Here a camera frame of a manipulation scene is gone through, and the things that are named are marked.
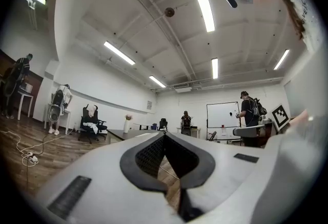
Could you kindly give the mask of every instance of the wooden floor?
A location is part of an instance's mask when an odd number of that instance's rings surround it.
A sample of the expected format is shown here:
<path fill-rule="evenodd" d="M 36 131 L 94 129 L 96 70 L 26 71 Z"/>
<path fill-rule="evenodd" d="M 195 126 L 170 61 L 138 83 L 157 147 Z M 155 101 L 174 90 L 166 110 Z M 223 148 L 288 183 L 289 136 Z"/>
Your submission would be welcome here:
<path fill-rule="evenodd" d="M 4 116 L 0 115 L 0 131 L 10 131 L 22 138 L 18 144 L 19 149 L 39 145 L 42 143 L 44 137 L 46 137 L 44 140 L 44 142 L 46 142 L 65 134 L 64 129 L 59 129 L 59 136 L 48 134 L 48 129 L 43 129 L 43 125 L 43 123 L 27 118 L 23 114 L 20 116 L 20 121 L 17 119 L 6 119 Z M 19 137 L 13 134 L 0 132 L 2 153 L 7 161 L 11 177 L 16 182 L 17 186 L 33 196 L 51 176 L 90 150 L 107 144 L 102 137 L 99 137 L 99 142 L 93 142 L 92 144 L 90 144 L 86 138 L 82 138 L 81 141 L 78 141 L 78 135 L 78 133 L 72 132 L 64 138 L 46 143 L 44 145 L 43 154 L 37 156 L 39 161 L 38 164 L 27 169 L 22 165 L 21 153 L 16 149 L 16 143 Z M 119 142 L 119 139 L 112 137 L 111 145 L 114 145 L 116 142 Z M 42 145 L 28 150 L 27 152 L 37 154 L 41 151 Z M 163 159 L 161 167 L 176 176 L 166 157 Z M 161 168 L 158 172 L 158 179 L 168 185 L 169 191 L 167 193 L 167 200 L 173 208 L 177 209 L 180 197 L 180 181 Z"/>

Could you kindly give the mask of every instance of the wall sign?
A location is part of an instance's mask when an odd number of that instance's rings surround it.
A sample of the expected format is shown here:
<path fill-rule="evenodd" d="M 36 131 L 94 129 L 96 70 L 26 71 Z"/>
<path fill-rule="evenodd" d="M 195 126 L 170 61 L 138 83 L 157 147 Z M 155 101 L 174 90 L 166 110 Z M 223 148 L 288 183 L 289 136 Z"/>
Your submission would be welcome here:
<path fill-rule="evenodd" d="M 147 102 L 147 109 L 152 110 L 152 103 L 150 101 Z"/>

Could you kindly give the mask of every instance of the white table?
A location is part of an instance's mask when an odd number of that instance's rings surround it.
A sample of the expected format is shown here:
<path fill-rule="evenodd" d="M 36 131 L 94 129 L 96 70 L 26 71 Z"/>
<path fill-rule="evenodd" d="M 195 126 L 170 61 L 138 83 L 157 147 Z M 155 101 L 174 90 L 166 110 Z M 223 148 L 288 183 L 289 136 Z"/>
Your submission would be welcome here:
<path fill-rule="evenodd" d="M 139 126 L 139 130 L 142 130 L 142 127 L 146 127 L 146 130 L 148 130 L 148 127 L 152 127 L 153 125 L 147 125 L 147 124 L 137 124 L 137 123 L 134 123 L 135 125 L 138 125 Z"/>
<path fill-rule="evenodd" d="M 47 128 L 47 122 L 49 121 L 48 120 L 48 111 L 49 111 L 49 107 L 51 105 L 52 105 L 51 103 L 47 103 L 45 106 L 45 113 L 44 113 L 45 129 Z M 71 121 L 71 111 L 68 109 L 64 109 L 64 113 L 66 113 L 68 115 L 67 121 L 66 121 L 66 130 L 65 130 L 65 134 L 67 135 L 68 127 L 69 127 L 70 121 Z"/>
<path fill-rule="evenodd" d="M 191 129 L 191 134 L 193 132 L 196 132 L 196 137 L 199 138 L 199 132 L 200 132 L 200 128 L 192 128 Z"/>
<path fill-rule="evenodd" d="M 26 96 L 26 97 L 30 97 L 30 98 L 31 98 L 31 99 L 30 99 L 29 111 L 28 111 L 28 113 L 27 113 L 27 117 L 30 117 L 30 112 L 31 112 L 31 107 L 32 107 L 32 102 L 33 102 L 33 98 L 34 98 L 34 97 L 33 97 L 32 94 L 30 94 L 30 93 L 24 91 L 24 90 L 21 89 L 21 88 L 19 88 L 18 93 L 19 93 L 20 95 L 22 95 L 22 96 L 20 97 L 19 108 L 18 108 L 18 116 L 17 116 L 17 120 L 20 120 L 20 119 L 21 119 L 21 111 L 22 111 L 22 104 L 23 104 L 24 96 Z"/>

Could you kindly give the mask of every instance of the white sneakers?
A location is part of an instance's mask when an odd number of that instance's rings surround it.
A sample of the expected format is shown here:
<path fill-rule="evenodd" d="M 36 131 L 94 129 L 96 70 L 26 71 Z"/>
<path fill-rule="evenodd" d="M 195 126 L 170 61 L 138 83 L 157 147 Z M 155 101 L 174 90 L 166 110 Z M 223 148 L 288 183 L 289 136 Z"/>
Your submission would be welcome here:
<path fill-rule="evenodd" d="M 59 135 L 59 131 L 57 129 L 54 130 L 53 128 L 50 128 L 48 133 L 52 134 L 53 132 L 55 132 L 55 136 Z"/>

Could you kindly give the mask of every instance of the dark wooden wall panel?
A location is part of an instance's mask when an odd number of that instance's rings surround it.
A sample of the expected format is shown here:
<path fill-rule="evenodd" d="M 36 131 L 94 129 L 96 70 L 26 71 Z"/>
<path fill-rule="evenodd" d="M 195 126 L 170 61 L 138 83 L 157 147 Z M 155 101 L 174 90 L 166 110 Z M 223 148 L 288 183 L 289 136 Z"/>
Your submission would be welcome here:
<path fill-rule="evenodd" d="M 13 64 L 16 62 L 17 59 L 12 59 L 8 55 L 6 55 L 2 50 L 0 50 L 0 74 L 4 75 L 5 71 L 7 68 L 12 67 Z M 35 106 L 35 101 L 37 94 L 39 93 L 40 86 L 42 83 L 43 78 L 33 72 L 30 71 L 29 76 L 27 77 L 26 82 L 28 84 L 31 84 L 33 86 L 31 94 L 33 95 L 33 103 L 31 107 L 31 114 L 30 117 L 33 117 L 33 112 L 34 112 L 34 106 Z M 15 104 L 14 107 L 16 109 L 19 108 L 19 101 L 21 100 L 21 95 L 17 94 L 15 96 Z M 29 97 L 24 97 L 23 105 L 22 105 L 22 113 L 27 114 L 29 111 L 29 105 L 30 105 L 30 98 Z"/>

